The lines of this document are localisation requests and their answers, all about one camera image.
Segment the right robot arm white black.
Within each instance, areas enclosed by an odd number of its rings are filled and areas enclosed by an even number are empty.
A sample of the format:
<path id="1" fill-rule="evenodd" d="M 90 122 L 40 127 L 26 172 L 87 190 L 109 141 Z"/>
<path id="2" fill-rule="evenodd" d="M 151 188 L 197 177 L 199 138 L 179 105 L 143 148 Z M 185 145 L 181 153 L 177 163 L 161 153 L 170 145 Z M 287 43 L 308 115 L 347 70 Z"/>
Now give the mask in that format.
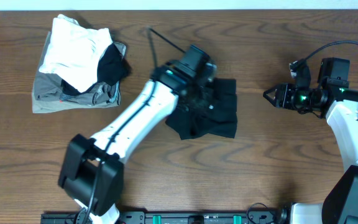
<path id="1" fill-rule="evenodd" d="M 318 111 L 334 133 L 344 167 L 343 176 L 323 203 L 292 204 L 286 222 L 358 223 L 358 91 L 337 84 L 312 89 L 283 83 L 263 96 L 277 108 Z"/>

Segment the black t-shirt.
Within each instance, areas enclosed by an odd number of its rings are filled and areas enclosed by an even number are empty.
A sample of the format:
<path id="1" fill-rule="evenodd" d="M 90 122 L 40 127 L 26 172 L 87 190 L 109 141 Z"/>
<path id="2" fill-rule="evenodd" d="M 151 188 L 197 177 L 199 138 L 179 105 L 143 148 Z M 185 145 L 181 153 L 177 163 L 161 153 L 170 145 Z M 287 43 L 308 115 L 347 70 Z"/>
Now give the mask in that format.
<path id="1" fill-rule="evenodd" d="M 237 131 L 236 80 L 214 80 L 212 99 L 200 110 L 178 106 L 165 124 L 176 131 L 180 139 L 196 139 L 205 134 L 234 138 Z"/>

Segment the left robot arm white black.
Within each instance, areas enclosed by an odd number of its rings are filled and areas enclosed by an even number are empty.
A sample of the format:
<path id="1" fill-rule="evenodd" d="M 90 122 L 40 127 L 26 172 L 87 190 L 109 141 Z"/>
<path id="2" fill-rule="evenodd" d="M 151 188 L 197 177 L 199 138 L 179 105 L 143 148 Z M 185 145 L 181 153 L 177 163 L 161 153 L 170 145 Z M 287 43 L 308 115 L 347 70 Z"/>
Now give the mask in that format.
<path id="1" fill-rule="evenodd" d="M 124 188 L 124 165 L 143 138 L 177 107 L 179 96 L 162 82 L 172 68 L 154 70 L 141 94 L 112 123 L 68 144 L 58 185 L 81 210 L 74 223 L 115 223 Z"/>

